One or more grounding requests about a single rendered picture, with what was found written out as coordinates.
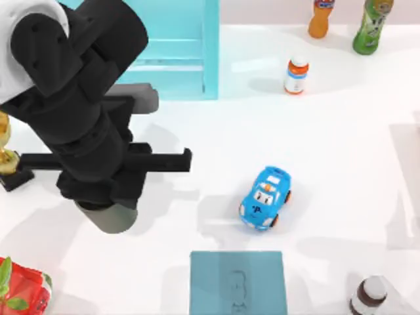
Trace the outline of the brown bottle with white cap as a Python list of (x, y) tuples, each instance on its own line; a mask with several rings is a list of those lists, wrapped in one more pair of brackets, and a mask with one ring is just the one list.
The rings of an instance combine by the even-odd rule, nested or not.
[(357, 287), (349, 300), (352, 315), (379, 315), (379, 309), (386, 301), (388, 291), (381, 276), (370, 276)]

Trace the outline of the red box with green leaves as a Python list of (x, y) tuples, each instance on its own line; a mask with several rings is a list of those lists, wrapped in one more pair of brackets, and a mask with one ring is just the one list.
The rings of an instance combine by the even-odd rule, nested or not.
[(0, 257), (0, 315), (46, 315), (51, 277)]

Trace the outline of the gold trophy with black base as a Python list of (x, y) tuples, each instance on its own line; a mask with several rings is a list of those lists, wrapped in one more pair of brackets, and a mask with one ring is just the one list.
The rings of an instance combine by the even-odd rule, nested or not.
[(6, 149), (11, 137), (9, 116), (0, 111), (0, 184), (6, 192), (26, 184), (34, 178), (30, 169), (19, 166), (20, 156), (13, 150)]

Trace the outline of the flat teal square mat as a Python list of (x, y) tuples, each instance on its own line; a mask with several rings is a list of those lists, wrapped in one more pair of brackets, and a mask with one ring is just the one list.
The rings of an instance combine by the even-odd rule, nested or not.
[(288, 315), (280, 251), (193, 251), (189, 315)]

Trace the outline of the light blue rack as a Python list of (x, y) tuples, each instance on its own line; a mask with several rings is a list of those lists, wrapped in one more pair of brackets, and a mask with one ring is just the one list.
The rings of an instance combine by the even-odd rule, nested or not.
[(219, 97), (220, 0), (124, 0), (146, 26), (147, 48), (118, 79), (149, 83), (165, 100)]

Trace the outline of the small white and orange bottle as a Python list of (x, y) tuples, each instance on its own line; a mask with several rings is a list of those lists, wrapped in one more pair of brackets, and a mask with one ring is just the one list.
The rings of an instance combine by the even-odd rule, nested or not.
[(299, 95), (305, 89), (309, 63), (301, 57), (294, 56), (289, 60), (283, 87), (291, 95)]

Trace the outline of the green bottle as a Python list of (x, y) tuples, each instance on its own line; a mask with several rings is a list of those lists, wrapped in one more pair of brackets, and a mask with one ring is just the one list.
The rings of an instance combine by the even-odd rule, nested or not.
[(377, 50), (381, 31), (393, 5), (394, 0), (365, 0), (362, 24), (352, 42), (356, 53), (371, 55)]

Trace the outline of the blue toy car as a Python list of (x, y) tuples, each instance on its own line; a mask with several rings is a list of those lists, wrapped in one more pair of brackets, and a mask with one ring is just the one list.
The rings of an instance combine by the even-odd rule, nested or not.
[(255, 230), (270, 230), (277, 223), (278, 213), (290, 195), (290, 174), (279, 167), (266, 166), (240, 203), (240, 219)]

